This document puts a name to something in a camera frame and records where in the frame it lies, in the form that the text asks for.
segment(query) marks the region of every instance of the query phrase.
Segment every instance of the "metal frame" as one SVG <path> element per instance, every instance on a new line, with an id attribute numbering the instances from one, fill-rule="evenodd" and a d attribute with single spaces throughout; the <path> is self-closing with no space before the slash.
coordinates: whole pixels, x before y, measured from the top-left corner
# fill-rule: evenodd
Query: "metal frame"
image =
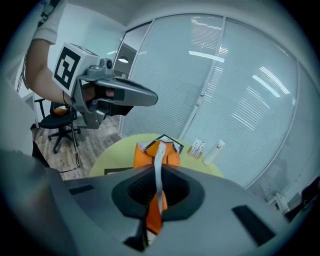
<path id="1" fill-rule="evenodd" d="M 300 73 L 301 73 L 301 69 L 300 69 L 300 63 L 298 62 L 298 60 L 296 59 L 296 74 L 297 74 L 297 91 L 296 91 L 296 101 L 295 101 L 295 106 L 294 106 L 294 110 L 293 110 L 293 114 L 292 114 L 292 118 L 289 124 L 289 127 L 286 131 L 286 134 L 283 138 L 283 141 L 281 143 L 281 145 L 279 146 L 277 152 L 274 154 L 274 156 L 272 157 L 272 159 L 270 160 L 270 162 L 267 164 L 267 166 L 262 170 L 262 172 L 253 180 L 251 181 L 248 185 L 246 185 L 244 188 L 248 189 L 249 187 L 251 187 L 265 172 L 266 170 L 269 168 L 269 166 L 274 162 L 274 160 L 276 159 L 276 157 L 279 155 L 281 149 L 283 148 L 285 142 L 287 141 L 287 138 L 289 136 L 289 133 L 291 131 L 292 125 L 294 123 L 294 120 L 296 118 L 296 112 L 297 112 L 297 108 L 298 108 L 298 104 L 299 104 L 299 99 L 300 99 Z"/>
<path id="2" fill-rule="evenodd" d="M 219 56 L 219 53 L 220 53 L 220 48 L 221 48 L 221 45 L 222 45 L 222 41 L 223 41 L 223 38 L 224 38 L 224 33 L 225 33 L 225 26 L 226 26 L 226 16 L 223 16 L 222 17 L 222 26 L 221 26 L 221 33 L 220 33 L 220 37 L 219 37 L 219 41 L 218 41 L 218 44 L 217 44 L 217 49 L 215 51 L 215 55 L 216 57 Z M 203 87 L 202 87 L 202 90 L 201 90 L 201 93 L 200 93 L 200 96 L 198 98 L 198 100 L 196 101 L 196 104 L 190 114 L 190 117 L 188 119 L 188 121 L 186 122 L 180 136 L 179 136 L 179 140 L 182 140 L 183 137 L 185 136 L 188 128 L 190 127 L 192 121 L 194 120 L 197 112 L 198 112 L 198 109 L 202 103 L 202 100 L 203 100 L 203 96 L 205 95 L 205 92 L 209 86 L 209 82 L 214 74 L 214 71 L 215 71 L 215 68 L 216 68 L 216 64 L 217 64 L 217 60 L 213 59 L 212 60 L 212 64 L 211 64 L 211 67 L 209 69 L 209 72 L 208 72 L 208 75 L 206 76 L 206 79 L 205 79 L 205 82 L 203 84 Z"/>
<path id="3" fill-rule="evenodd" d="M 152 25 L 154 24 L 154 21 L 155 21 L 155 19 L 152 20 L 151 23 L 147 22 L 147 23 L 144 23 L 143 25 L 140 25 L 140 26 L 135 27 L 135 28 L 140 28 L 140 27 L 142 27 L 142 26 L 144 26 L 144 25 L 148 25 L 148 24 L 149 24 L 149 27 L 147 28 L 147 30 L 146 30 L 146 32 L 144 33 L 144 36 L 143 36 L 143 38 L 142 38 L 141 45 L 140 45 L 139 49 L 136 51 L 136 54 L 135 54 L 135 56 L 134 56 L 134 59 L 133 59 L 132 65 L 131 65 L 131 69 L 130 69 L 130 72 L 129 72 L 129 75 L 128 75 L 128 79 L 131 78 L 131 74 L 132 74 L 132 71 L 134 70 L 135 63 L 136 63 L 137 57 L 138 57 L 138 55 L 139 55 L 139 52 L 140 52 L 140 50 L 141 50 L 141 47 L 142 47 L 142 45 L 144 44 L 145 39 L 146 39 L 146 37 L 147 37 L 147 34 L 149 33 L 150 28 L 151 28 Z M 124 35 L 124 37 L 123 37 L 123 40 L 122 40 L 122 42 L 121 42 L 121 45 L 120 45 L 120 47 L 119 47 L 119 50 L 118 50 L 118 52 L 117 52 L 117 54 L 116 54 L 117 57 L 118 57 L 118 53 L 120 52 L 120 48 L 121 48 L 121 46 L 122 46 L 122 43 L 123 43 L 123 41 L 125 40 L 125 36 L 126 36 L 127 32 L 125 33 L 125 35 Z M 123 118 L 123 116 L 121 115 L 121 116 L 120 116 L 120 120 L 119 120 L 118 135 L 119 135 L 121 138 L 124 138 L 125 136 L 123 136 L 123 134 L 122 134 L 122 129 L 123 129 L 123 127 L 122 127 L 122 121 L 123 121 L 122 118 Z"/>

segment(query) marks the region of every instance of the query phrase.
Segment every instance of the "white sleeve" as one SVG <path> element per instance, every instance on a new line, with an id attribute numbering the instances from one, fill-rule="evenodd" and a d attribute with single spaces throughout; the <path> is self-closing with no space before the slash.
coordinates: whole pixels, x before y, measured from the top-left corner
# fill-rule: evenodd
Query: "white sleeve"
<path id="1" fill-rule="evenodd" d="M 67 5 L 67 0 L 60 0 L 47 20 L 35 31 L 33 39 L 44 39 L 53 44 L 57 41 L 58 27 Z"/>

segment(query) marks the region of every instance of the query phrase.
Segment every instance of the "orange fabric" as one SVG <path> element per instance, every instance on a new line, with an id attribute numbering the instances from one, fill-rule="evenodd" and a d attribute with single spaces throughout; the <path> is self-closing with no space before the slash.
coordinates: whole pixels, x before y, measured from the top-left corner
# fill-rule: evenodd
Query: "orange fabric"
<path id="1" fill-rule="evenodd" d="M 180 163 L 180 154 L 176 152 L 174 149 L 173 142 L 163 142 L 165 143 L 165 154 L 162 159 L 163 164 L 169 164 L 173 166 L 181 166 Z M 135 146 L 135 154 L 134 154 L 134 162 L 133 168 L 151 165 L 154 162 L 154 158 L 157 154 L 158 147 L 160 141 L 153 141 L 149 147 L 141 151 L 139 149 L 138 144 Z M 162 191 L 162 212 L 168 209 L 166 195 Z M 150 206 L 149 206 L 149 213 L 146 217 L 146 227 L 148 230 L 153 232 L 154 234 L 158 234 L 162 228 L 162 220 L 161 215 L 158 207 L 158 200 L 157 200 L 157 193 L 154 195 Z"/>

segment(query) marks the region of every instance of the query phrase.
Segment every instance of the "chair armrest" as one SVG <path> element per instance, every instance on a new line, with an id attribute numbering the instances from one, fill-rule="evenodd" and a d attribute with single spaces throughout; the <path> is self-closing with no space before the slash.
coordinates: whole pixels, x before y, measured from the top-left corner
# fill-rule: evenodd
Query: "chair armrest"
<path id="1" fill-rule="evenodd" d="M 44 105 L 43 105 L 43 101 L 44 100 L 45 100 L 45 98 L 40 98 L 40 99 L 36 99 L 34 101 L 35 103 L 39 103 L 40 104 L 41 114 L 42 114 L 43 118 L 45 118 L 45 111 L 44 111 Z"/>

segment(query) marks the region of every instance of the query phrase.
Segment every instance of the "chair base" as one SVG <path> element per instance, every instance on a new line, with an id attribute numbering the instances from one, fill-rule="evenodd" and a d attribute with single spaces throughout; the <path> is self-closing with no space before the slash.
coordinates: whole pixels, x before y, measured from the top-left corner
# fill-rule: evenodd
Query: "chair base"
<path id="1" fill-rule="evenodd" d="M 66 137 L 67 139 L 69 139 L 69 140 L 72 141 L 72 142 L 74 142 L 74 140 L 76 140 L 76 138 L 73 139 L 73 138 L 69 135 L 69 133 L 72 132 L 71 129 L 66 130 L 64 127 L 62 127 L 62 128 L 59 128 L 58 130 L 59 130 L 58 132 L 56 132 L 56 133 L 51 134 L 51 135 L 48 136 L 49 141 L 52 140 L 52 137 L 57 137 L 57 136 L 58 136 L 58 139 L 57 139 L 56 142 L 54 143 L 53 150 L 52 150 L 52 152 L 53 152 L 54 154 L 57 153 L 56 148 L 57 148 L 59 142 L 61 141 L 61 139 L 62 139 L 63 137 Z M 77 129 L 74 129 L 74 132 L 77 132 L 77 133 L 79 134 L 81 131 L 80 131 L 79 128 L 77 128 Z"/>

